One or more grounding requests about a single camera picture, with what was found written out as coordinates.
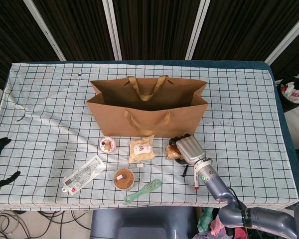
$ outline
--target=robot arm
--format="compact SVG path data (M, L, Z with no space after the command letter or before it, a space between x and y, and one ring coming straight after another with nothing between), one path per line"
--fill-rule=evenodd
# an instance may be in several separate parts
M194 136L183 137L176 145L186 162L194 166L214 199L227 204L219 210L219 219L224 226L253 228L288 239L299 239L295 219L289 214L265 208L246 208L238 202L211 164L204 161L205 152Z

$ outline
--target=curtain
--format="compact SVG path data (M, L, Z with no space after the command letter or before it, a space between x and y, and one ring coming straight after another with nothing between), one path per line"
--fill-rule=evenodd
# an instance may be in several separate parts
M114 60L102 0L34 0L67 61Z
M299 74L299 35L270 65L276 80Z
M123 60L183 60L199 0L113 0Z
M13 62L58 61L22 0L0 0L0 88Z
M211 0L194 60L265 61L299 20L299 0Z

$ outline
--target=paper bag handle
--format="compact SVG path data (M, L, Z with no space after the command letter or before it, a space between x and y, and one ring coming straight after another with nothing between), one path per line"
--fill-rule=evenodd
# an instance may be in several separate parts
M156 134L157 130L162 127L162 126L166 126L169 122L170 122L170 112L167 112L165 117L158 123L156 123L156 130L149 130L149 129L142 129L136 126L135 124L135 120L132 117L132 114L125 110L124 111L124 116L125 118L128 120L128 122L130 123L130 126L132 126L137 132L139 132L142 135L146 135L146 136L150 136L153 134Z
M139 90L139 86L138 83L136 81L136 78L134 76L128 76L128 79L130 81L130 84L132 85L132 87L136 90L137 94L140 96L140 99L142 101L148 101L150 98L153 97L153 95L155 94L155 92L159 89L159 87L163 84L165 78L168 76L160 76L156 82L155 88L154 88L154 92L150 95L142 95L140 93Z

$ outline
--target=small cake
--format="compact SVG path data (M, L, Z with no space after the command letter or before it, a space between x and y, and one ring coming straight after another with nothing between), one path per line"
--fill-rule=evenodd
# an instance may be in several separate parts
M112 153L116 149L116 143L111 137L105 137L100 141L100 148L104 153Z

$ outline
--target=plastic bag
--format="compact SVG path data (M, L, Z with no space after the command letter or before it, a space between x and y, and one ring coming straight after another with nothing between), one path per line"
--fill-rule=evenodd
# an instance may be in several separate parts
M166 158L167 159L180 159L183 160L183 155L179 152L176 145L168 145L166 147Z
M153 152L153 139L154 135L138 140L131 140L129 163L138 163L139 161L154 158L156 153Z

